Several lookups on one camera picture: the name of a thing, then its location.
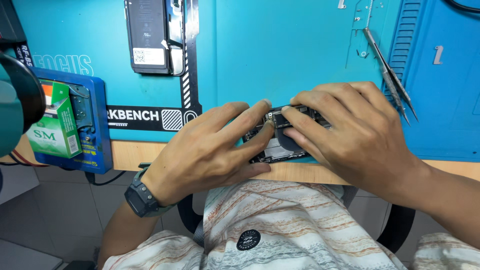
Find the black chair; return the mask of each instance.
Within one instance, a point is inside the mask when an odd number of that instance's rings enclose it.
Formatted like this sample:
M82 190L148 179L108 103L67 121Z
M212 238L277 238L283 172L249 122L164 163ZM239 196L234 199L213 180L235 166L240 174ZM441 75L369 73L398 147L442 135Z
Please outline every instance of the black chair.
M353 196L355 196L357 191L357 188L355 188L355 191L350 189L349 195L351 196L353 193ZM199 215L193 211L192 200L193 194L190 194L181 200L177 206L183 225L185 225L187 230L191 233L195 233L199 224L203 222L203 215ZM388 248L392 253L396 253L410 233L414 218L414 209L392 204L385 229L378 237L377 241L384 247Z

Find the metal bracket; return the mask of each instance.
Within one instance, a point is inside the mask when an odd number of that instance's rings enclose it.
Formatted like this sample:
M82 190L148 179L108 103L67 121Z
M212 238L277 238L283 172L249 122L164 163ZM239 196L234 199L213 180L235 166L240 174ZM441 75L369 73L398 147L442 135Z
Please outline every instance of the metal bracket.
M338 8L339 8L339 9L345 9L345 8L347 8L347 6L343 4L344 1L345 1L345 0L340 0L340 2L338 2Z
M442 56L442 52L444 51L444 47L442 45L436 46L435 50L437 53L435 54L435 59L433 60L434 65L441 65L443 62L440 62L440 57Z

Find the black wristwatch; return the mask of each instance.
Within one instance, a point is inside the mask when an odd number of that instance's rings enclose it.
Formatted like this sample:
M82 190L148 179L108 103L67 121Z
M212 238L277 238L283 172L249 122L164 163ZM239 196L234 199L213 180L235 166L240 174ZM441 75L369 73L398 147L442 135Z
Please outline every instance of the black wristwatch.
M125 199L128 205L130 205L135 214L141 218L159 216L177 205L173 204L167 207L159 206L150 190L142 183L141 178L150 164L151 163L140 163L138 167L143 170L135 175L132 183L127 188L127 191L125 191Z

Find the phone internals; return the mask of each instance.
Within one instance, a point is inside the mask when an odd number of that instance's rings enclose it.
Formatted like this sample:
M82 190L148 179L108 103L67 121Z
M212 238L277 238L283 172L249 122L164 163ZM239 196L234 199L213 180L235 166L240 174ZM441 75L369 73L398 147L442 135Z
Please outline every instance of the phone internals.
M283 117L282 107L271 109L245 136L242 137L244 143L252 139L264 126L265 122L272 120L275 127L273 137L268 142L264 151L250 160L250 163L265 162L273 163L284 160L308 157L310 154L302 149L293 139L283 134L285 128L291 127L292 124ZM301 113L310 116L314 121L325 128L331 127L330 123L323 118L319 112L304 105L293 106Z

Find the tile floor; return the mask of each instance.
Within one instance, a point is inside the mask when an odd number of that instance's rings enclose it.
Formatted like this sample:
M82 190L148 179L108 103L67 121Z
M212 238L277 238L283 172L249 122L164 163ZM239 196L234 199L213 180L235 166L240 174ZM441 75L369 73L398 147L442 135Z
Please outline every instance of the tile floor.
M99 183L120 171L97 175ZM57 167L36 168L40 186L0 205L0 239L42 251L64 261L91 260L95 246L100 246L103 230L135 172L127 172L105 186L88 184L84 173L64 171ZM193 196L194 210L203 212L206 192ZM360 190L350 205L352 216L376 239L388 218L390 204ZM155 233L171 230L192 237L181 223L177 209L166 213ZM407 265L420 236L446 232L431 217L417 212L412 230L397 252Z

